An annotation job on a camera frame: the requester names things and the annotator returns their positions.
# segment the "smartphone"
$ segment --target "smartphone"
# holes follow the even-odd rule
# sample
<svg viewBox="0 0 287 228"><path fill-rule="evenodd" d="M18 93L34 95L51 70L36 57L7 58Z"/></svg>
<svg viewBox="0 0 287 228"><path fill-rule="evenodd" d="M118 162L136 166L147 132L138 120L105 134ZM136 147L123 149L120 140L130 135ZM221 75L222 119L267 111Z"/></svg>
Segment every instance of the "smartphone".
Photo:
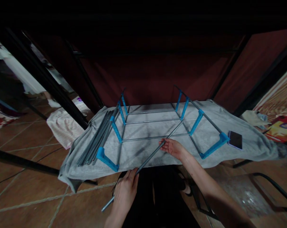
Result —
<svg viewBox="0 0 287 228"><path fill-rule="evenodd" d="M228 137L230 138L230 141L228 141L230 146L243 150L242 135L229 131Z"/></svg>

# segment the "pink striped cloth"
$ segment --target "pink striped cloth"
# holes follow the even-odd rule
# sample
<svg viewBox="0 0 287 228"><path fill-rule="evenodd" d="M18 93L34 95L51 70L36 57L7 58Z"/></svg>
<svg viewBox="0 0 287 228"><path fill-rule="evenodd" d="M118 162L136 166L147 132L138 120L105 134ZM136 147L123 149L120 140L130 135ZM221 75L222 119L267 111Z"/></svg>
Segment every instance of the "pink striped cloth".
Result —
<svg viewBox="0 0 287 228"><path fill-rule="evenodd" d="M76 97L72 101L81 113L87 115L91 113L91 110L79 97ZM59 108L51 113L47 119L47 124L55 138L65 149L69 149L74 140L84 132L84 129L63 108Z"/></svg>

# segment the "blue plastic connector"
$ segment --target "blue plastic connector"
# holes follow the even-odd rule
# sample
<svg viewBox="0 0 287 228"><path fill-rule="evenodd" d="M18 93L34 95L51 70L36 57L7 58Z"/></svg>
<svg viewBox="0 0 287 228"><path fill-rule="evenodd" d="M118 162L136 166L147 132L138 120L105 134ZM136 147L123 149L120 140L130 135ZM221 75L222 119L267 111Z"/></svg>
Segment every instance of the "blue plastic connector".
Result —
<svg viewBox="0 0 287 228"><path fill-rule="evenodd" d="M103 147L99 147L97 156L99 160L101 160L104 164L106 164L108 167L113 169L115 172L118 172L119 165L115 165L106 155L105 155L105 149Z"/></svg>
<svg viewBox="0 0 287 228"><path fill-rule="evenodd" d="M114 129L114 131L115 131L115 133L116 133L116 136L117 136L119 142L122 143L122 138L121 138L121 136L120 136L120 134L119 134L119 131L118 131L118 128L117 128L117 126L116 126L114 116L111 117L110 121L112 122L112 127L113 127L113 129Z"/></svg>
<svg viewBox="0 0 287 228"><path fill-rule="evenodd" d="M220 148L222 145L224 145L226 142L228 142L230 138L224 133L220 133L220 140L216 142L212 147L209 148L209 150L206 151L206 153L200 153L200 157L202 159L205 159L210 154L212 154L214 151L216 151L218 148Z"/></svg>
<svg viewBox="0 0 287 228"><path fill-rule="evenodd" d="M185 116L185 113L186 113L186 109L187 109L187 107L188 107L188 104L189 104L189 97L186 97L186 103L185 103L184 109L182 110L181 120L183 120L183 118L184 118L184 116Z"/></svg>
<svg viewBox="0 0 287 228"><path fill-rule="evenodd" d="M203 118L203 114L204 114L204 111L202 109L199 109L198 110L198 117L191 129L191 131L189 132L190 135L192 135L195 131L195 129L197 128L198 124L200 123L201 119Z"/></svg>
<svg viewBox="0 0 287 228"><path fill-rule="evenodd" d="M179 106L179 102L181 101L181 97L182 97L182 91L180 90L179 97L178 97L178 101L177 101L177 103L176 103L176 109L175 109L176 112L177 112L177 110L178 110L178 106Z"/></svg>
<svg viewBox="0 0 287 228"><path fill-rule="evenodd" d="M124 105L125 114L128 115L127 106L125 105L125 101L124 101L124 94L121 94L121 99L122 99L122 103Z"/></svg>
<svg viewBox="0 0 287 228"><path fill-rule="evenodd" d="M119 108L119 111L120 111L120 115L121 115L121 118L122 118L122 122L123 122L124 125L125 125L124 113L122 112L122 108L121 108L120 101L118 101L118 108Z"/></svg>

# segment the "cable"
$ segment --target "cable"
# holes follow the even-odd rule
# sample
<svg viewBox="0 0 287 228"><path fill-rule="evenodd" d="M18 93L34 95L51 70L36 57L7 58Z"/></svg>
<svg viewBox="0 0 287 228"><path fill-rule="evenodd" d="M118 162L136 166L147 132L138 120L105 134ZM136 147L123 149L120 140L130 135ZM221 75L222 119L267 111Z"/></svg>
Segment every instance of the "cable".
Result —
<svg viewBox="0 0 287 228"><path fill-rule="evenodd" d="M43 158L45 158L45 157L49 156L50 154L52 154L52 153L54 153L54 152L56 152L56 151L60 150L61 148L63 148L63 147L60 147L59 149L56 149L56 150L54 150L54 151L52 151L52 152L48 153L48 154L47 154L47 155L45 155ZM18 172L18 173L16 173L16 174L14 174L14 175L12 175L12 176L8 177L8 178L6 178L6 179L4 179L4 180L0 181L0 184L1 184L2 182L4 182L4 181L6 181L6 180L8 180L8 179L10 179L10 178L12 178L12 177L14 177L14 176L17 176L19 173L22 173L22 172L23 172L23 171L25 171L25 170L26 170L26 168L25 168L25 169L23 169L23 170L21 170L20 172Z"/></svg>

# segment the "gray cloth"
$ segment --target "gray cloth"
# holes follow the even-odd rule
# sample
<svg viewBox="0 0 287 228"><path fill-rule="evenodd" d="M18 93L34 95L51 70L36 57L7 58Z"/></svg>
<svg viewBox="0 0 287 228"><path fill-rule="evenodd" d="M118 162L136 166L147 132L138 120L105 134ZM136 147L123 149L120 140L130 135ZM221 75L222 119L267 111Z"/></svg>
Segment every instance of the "gray cloth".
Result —
<svg viewBox="0 0 287 228"><path fill-rule="evenodd" d="M274 160L287 156L287 146L281 145L280 149L273 141L268 140L263 134L257 131L247 122L233 116L215 102L208 100L197 102L197 105L209 116L209 118L225 133L234 131L243 137L243 150L236 149L228 144L223 145L213 152L206 159L202 160L194 147L189 136L173 136L174 140L179 141L202 165L203 168L210 168L218 165L225 160L236 158L250 159L253 161ZM184 103L179 104L178 112L181 115ZM78 167L76 165L81 154L93 138L98 129L106 111L114 110L115 108L103 107L92 120L89 122L89 127L85 132L77 138L67 157L65 158L61 168L59 179L76 192L78 186L83 180L92 180L99 177L113 174L114 171L98 160L94 166L84 165ZM154 104L154 105L137 105L130 107L132 112L144 111L159 111L173 110L171 104ZM198 117L198 110L189 103L185 113L185 125L190 130ZM129 115L127 122L138 122L159 119L174 119L178 118L174 111L162 113L149 113ZM152 136L167 136L180 123L180 120L152 122L152 123L136 123L127 124L124 133L124 139L143 138ZM116 121L120 134L123 129L121 116ZM181 125L174 134L187 133L184 126ZM219 140L218 131L206 120L202 118L197 126L193 138L198 144L202 152L206 152L214 143ZM135 167L139 167L147 157L158 147L160 139L146 139L139 141L123 142L120 157L119 171L126 171ZM111 131L109 138L104 146L105 155L108 156L115 164L117 163L117 155L119 141L114 130ZM158 151L155 156L148 162L146 167L162 166L162 165L180 165L180 161L175 159L168 153Z"/></svg>

